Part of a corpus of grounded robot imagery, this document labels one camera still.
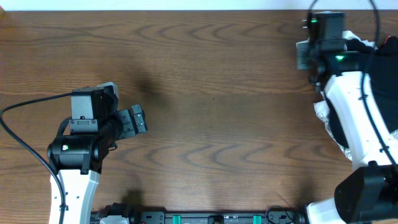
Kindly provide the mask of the black t-shirt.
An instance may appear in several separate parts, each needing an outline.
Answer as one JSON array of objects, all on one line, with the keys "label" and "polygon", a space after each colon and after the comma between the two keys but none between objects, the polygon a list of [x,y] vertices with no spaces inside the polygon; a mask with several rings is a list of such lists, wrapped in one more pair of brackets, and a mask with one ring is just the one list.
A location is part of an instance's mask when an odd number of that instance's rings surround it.
[{"label": "black t-shirt", "polygon": [[[370,52],[360,52],[360,66],[364,67]],[[389,36],[378,48],[368,70],[371,88],[375,97],[384,97],[397,101],[397,37]]]}]

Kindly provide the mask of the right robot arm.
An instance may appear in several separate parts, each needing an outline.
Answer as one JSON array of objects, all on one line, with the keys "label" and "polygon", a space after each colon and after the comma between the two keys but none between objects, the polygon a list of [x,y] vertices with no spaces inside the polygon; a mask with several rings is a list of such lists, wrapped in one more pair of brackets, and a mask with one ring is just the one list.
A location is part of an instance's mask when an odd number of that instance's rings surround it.
[{"label": "right robot arm", "polygon": [[397,39],[380,47],[345,29],[342,12],[309,12],[297,67],[322,96],[315,111],[353,171],[300,223],[370,223],[397,217]]}]

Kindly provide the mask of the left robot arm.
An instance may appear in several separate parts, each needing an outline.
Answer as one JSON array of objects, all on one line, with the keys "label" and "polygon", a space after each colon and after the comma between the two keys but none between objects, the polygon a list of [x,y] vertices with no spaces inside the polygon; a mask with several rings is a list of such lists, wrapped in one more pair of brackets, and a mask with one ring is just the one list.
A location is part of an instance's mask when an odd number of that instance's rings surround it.
[{"label": "left robot arm", "polygon": [[50,223],[89,223],[104,158],[117,141],[147,131],[140,105],[118,109],[113,82],[72,91],[72,116],[47,149],[51,177]]}]

